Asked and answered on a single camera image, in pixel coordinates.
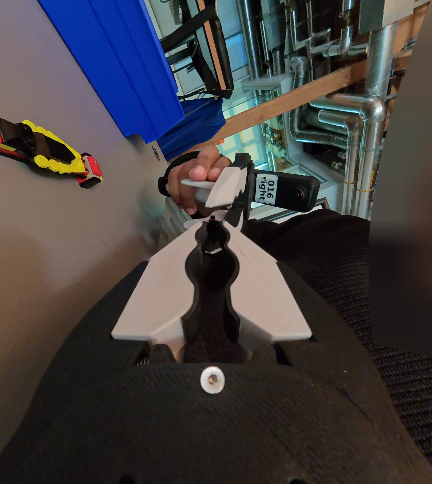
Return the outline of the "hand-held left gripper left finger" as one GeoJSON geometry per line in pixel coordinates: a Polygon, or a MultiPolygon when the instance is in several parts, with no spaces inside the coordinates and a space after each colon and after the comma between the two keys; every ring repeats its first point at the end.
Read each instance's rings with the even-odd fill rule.
{"type": "Polygon", "coordinates": [[[114,339],[165,344],[183,361],[200,331],[205,237],[206,223],[197,222],[148,261],[111,332],[114,339]]]}

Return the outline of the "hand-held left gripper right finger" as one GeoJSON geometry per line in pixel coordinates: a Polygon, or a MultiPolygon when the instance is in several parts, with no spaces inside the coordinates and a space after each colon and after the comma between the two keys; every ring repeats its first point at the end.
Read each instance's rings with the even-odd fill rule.
{"type": "Polygon", "coordinates": [[[304,318],[277,260],[223,221],[237,275],[229,284],[230,304],[239,320],[237,342],[253,353],[266,344],[309,340],[304,318]]]}

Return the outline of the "black lego part red stud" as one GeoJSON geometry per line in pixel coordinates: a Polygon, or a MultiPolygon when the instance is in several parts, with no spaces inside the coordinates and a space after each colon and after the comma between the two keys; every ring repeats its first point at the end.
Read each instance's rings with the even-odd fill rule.
{"type": "Polygon", "coordinates": [[[211,215],[207,221],[206,227],[206,238],[208,243],[213,245],[219,243],[219,230],[219,221],[216,219],[215,215],[211,215]]]}

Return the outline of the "person's right forearm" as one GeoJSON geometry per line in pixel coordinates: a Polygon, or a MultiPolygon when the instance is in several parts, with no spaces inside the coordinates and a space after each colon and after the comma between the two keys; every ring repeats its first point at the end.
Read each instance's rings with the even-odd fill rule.
{"type": "Polygon", "coordinates": [[[370,221],[318,209],[282,222],[250,220],[246,235],[278,261],[324,265],[367,265],[370,221]]]}

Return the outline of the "yellow red lego car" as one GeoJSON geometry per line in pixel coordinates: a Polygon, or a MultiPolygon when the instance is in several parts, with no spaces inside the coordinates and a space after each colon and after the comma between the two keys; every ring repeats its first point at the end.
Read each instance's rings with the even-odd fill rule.
{"type": "Polygon", "coordinates": [[[0,155],[75,178],[82,188],[103,181],[103,172],[91,154],[79,153],[51,131],[27,119],[13,123],[0,117],[0,155]]]}

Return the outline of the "person's right hand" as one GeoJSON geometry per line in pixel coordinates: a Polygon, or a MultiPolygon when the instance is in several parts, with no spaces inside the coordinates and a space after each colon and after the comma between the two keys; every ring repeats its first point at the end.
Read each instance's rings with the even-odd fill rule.
{"type": "Polygon", "coordinates": [[[173,202],[194,219],[210,216],[214,209],[208,209],[195,198],[195,187],[182,183],[185,179],[215,182],[224,168],[231,166],[229,158],[221,156],[214,145],[203,147],[195,159],[176,166],[168,175],[169,193],[173,202]]]}

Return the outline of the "wooden beam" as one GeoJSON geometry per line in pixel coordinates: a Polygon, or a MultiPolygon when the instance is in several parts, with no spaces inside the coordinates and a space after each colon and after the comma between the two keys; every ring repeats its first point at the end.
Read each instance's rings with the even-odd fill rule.
{"type": "Polygon", "coordinates": [[[261,105],[238,113],[226,120],[225,125],[209,141],[189,148],[187,152],[201,149],[208,144],[219,144],[227,137],[233,136],[266,120],[274,118],[292,109],[298,108],[319,97],[332,94],[339,89],[346,88],[362,81],[370,72],[368,60],[358,62],[334,71],[318,80],[293,89],[261,105]]]}

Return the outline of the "silver ventilation ducts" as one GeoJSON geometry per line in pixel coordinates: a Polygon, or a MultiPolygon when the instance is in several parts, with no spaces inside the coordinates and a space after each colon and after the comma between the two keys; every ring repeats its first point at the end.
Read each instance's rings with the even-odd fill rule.
{"type": "Polygon", "coordinates": [[[352,15],[355,1],[342,1],[340,17],[345,25],[340,38],[331,41],[331,28],[314,30],[312,2],[306,1],[305,38],[298,30],[297,1],[261,1],[261,40],[269,52],[270,66],[285,48],[285,64],[292,73],[292,88],[315,80],[314,57],[343,60],[366,54],[364,94],[327,94],[283,115],[283,130],[261,125],[266,136],[266,165],[276,160],[291,162],[296,143],[339,148],[345,152],[342,213],[370,219],[378,159],[387,115],[388,86],[394,66],[393,46],[399,22],[412,15],[416,1],[359,1],[358,33],[368,42],[353,43],[352,15]]]}

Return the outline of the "person's black sweater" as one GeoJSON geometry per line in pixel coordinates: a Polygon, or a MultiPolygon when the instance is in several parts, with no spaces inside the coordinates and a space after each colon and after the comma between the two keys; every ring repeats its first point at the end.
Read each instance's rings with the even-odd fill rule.
{"type": "Polygon", "coordinates": [[[354,331],[379,372],[401,422],[432,465],[432,358],[373,343],[367,256],[358,252],[336,261],[303,257],[287,265],[354,331]]]}

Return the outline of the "black frame table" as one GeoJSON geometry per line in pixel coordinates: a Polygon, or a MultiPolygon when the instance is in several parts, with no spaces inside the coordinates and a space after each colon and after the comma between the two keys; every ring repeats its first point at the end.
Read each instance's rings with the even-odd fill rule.
{"type": "Polygon", "coordinates": [[[177,3],[182,24],[160,41],[170,67],[182,61],[190,63],[179,70],[195,70],[202,87],[178,95],[180,101],[210,95],[228,100],[234,91],[229,55],[216,9],[216,1],[172,1],[177,3]]]}

